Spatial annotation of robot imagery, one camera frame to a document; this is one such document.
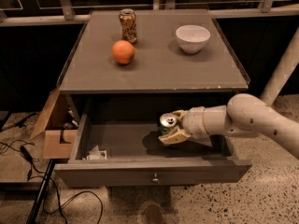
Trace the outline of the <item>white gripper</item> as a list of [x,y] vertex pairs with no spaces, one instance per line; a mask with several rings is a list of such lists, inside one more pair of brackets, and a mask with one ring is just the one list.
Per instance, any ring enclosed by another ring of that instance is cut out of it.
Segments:
[[160,129],[158,139],[165,145],[183,143],[187,140],[201,140],[208,138],[208,133],[204,125],[204,111],[203,106],[194,107],[190,110],[176,110],[172,114],[181,120],[181,129],[179,126]]

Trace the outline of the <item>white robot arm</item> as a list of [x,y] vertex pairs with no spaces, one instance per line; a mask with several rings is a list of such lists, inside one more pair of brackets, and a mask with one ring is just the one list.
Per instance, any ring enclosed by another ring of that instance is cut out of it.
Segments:
[[211,135],[250,136],[261,133],[299,158],[299,123],[272,108],[286,81],[299,64],[299,29],[282,55],[277,68],[257,98],[247,93],[233,96],[227,105],[194,107],[163,114],[160,123],[165,134],[159,140],[166,146],[199,141]]

